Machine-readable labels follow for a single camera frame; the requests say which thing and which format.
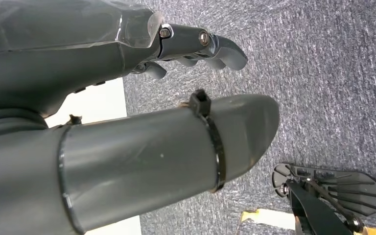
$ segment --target prosthetic hand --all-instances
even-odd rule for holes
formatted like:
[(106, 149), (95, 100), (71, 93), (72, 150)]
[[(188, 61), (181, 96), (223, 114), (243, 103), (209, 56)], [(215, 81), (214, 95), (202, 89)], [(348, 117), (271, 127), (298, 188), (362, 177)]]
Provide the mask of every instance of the prosthetic hand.
[(83, 234), (217, 191), (262, 157), (279, 124), (263, 95), (211, 105), (197, 91), (189, 108), (48, 129), (68, 94), (129, 73), (161, 78), (155, 62), (169, 60), (247, 62), (229, 39), (140, 5), (0, 1), (0, 234)]

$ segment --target gray plastic casing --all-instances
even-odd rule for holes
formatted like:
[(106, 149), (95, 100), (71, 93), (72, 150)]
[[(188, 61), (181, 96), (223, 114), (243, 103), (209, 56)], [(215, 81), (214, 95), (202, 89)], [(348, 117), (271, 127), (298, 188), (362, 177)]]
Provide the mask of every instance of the gray plastic casing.
[[(227, 181), (253, 167), (279, 124), (277, 103), (264, 95), (217, 99), (211, 115), (224, 144)], [(22, 129), (34, 121), (19, 117), (1, 123)], [(188, 108), (85, 125), (39, 126), (0, 135), (0, 235), (85, 232), (216, 184), (209, 134)]]

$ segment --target black zip tie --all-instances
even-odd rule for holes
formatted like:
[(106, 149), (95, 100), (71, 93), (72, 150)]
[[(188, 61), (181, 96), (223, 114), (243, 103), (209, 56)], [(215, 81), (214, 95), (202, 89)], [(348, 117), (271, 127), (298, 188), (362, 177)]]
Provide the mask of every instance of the black zip tie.
[(215, 193), (224, 187), (224, 183), (226, 182), (227, 166), (220, 133), (218, 132), (218, 128), (210, 116), (211, 99), (204, 90), (196, 90), (189, 98), (188, 107), (204, 122), (214, 147), (217, 163), (217, 182), (215, 184), (215, 188), (210, 190), (210, 192)]

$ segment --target white wall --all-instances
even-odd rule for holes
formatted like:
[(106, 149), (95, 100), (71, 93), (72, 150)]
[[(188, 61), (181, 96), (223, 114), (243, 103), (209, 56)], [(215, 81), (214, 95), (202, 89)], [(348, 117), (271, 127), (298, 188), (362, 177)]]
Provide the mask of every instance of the white wall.
[[(47, 118), (46, 122), (49, 127), (64, 124), (69, 121), (70, 114), (82, 116), (83, 123), (127, 116), (122, 78), (70, 94), (58, 113)], [(139, 216), (89, 231), (86, 235), (141, 235)]]

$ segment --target gray carpet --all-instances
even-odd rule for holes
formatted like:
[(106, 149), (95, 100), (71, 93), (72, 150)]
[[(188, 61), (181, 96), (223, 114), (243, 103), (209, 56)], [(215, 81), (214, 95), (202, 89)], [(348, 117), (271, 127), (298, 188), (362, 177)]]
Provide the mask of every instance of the gray carpet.
[[(376, 0), (144, 0), (166, 21), (203, 26), (238, 43), (242, 71), (162, 63), (168, 75), (124, 79), (129, 115), (175, 107), (197, 88), (211, 97), (268, 94), (281, 124), (246, 175), (141, 216), (144, 235), (233, 235), (244, 210), (289, 211), (272, 191), (277, 163), (361, 170), (376, 177)], [(376, 226), (376, 216), (367, 220)], [(246, 222), (241, 235), (292, 234)]]

